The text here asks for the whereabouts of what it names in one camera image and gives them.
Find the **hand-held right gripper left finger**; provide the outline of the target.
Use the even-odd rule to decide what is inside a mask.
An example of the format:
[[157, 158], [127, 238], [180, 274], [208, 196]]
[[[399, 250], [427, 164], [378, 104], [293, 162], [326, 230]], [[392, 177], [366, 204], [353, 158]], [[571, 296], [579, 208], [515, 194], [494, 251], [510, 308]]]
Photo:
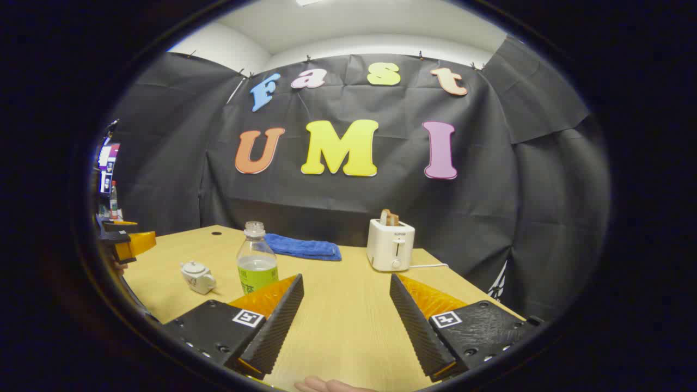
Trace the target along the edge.
[[304, 298], [301, 274], [229, 303], [208, 300], [163, 325], [212, 363], [258, 380], [272, 373]]

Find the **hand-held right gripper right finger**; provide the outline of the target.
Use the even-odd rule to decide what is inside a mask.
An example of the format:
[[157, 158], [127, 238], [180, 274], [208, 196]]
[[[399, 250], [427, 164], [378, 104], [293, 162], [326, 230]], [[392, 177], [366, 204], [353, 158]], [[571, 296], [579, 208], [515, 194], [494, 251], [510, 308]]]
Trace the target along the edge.
[[440, 382], [500, 357], [543, 323], [516, 317], [492, 301], [465, 303], [401, 274], [390, 297], [421, 369]]

